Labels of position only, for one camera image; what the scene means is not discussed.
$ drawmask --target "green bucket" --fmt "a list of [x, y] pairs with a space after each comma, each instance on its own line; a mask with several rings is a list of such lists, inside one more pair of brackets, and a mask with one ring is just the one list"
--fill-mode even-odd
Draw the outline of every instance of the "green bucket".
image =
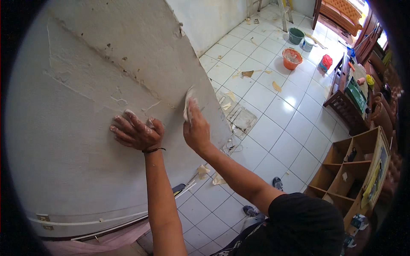
[[295, 27], [289, 28], [289, 40], [291, 43], [298, 45], [301, 43], [302, 39], [305, 37], [305, 33]]

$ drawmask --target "black t-shirt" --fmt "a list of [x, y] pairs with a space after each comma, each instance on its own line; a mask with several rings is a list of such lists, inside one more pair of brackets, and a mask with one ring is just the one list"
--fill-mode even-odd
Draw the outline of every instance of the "black t-shirt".
[[301, 193], [275, 198], [269, 219], [254, 224], [212, 256], [340, 255], [341, 213], [329, 202]]

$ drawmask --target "hand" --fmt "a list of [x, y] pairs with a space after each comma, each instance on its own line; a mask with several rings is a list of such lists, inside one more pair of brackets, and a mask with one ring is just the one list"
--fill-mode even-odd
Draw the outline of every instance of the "hand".
[[197, 154], [201, 154], [213, 145], [210, 141], [210, 125], [202, 116], [198, 103], [193, 98], [188, 100], [188, 115], [191, 123], [184, 123], [185, 142]]
[[151, 150], [161, 147], [164, 137], [164, 127], [158, 119], [149, 117], [148, 123], [152, 128], [144, 124], [130, 110], [125, 110], [124, 114], [129, 121], [122, 116], [115, 116], [114, 121], [118, 125], [111, 125], [110, 131], [115, 133], [115, 140], [126, 147], [133, 147], [137, 150]]

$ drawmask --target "red plastic bag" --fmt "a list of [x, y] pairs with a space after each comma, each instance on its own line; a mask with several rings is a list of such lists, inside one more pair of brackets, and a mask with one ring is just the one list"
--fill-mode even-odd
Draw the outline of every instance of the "red plastic bag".
[[329, 70], [332, 63], [333, 63], [333, 59], [327, 54], [323, 56], [322, 61], [320, 62], [321, 66], [326, 68], [326, 71]]

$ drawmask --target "person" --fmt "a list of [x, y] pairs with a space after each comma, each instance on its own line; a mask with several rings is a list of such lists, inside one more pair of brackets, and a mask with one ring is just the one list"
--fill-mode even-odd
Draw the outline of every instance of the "person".
[[[250, 216], [245, 228], [213, 256], [340, 255], [344, 225], [341, 213], [333, 205], [302, 193], [286, 194], [266, 183], [210, 142], [210, 125], [192, 98], [188, 101], [188, 113], [190, 122], [183, 125], [186, 143], [261, 212], [244, 207]], [[116, 125], [111, 125], [110, 130], [119, 143], [144, 153], [154, 255], [186, 255], [182, 226], [162, 157], [162, 123], [149, 118], [146, 125], [131, 111], [125, 111], [125, 115], [128, 120], [115, 116]]]

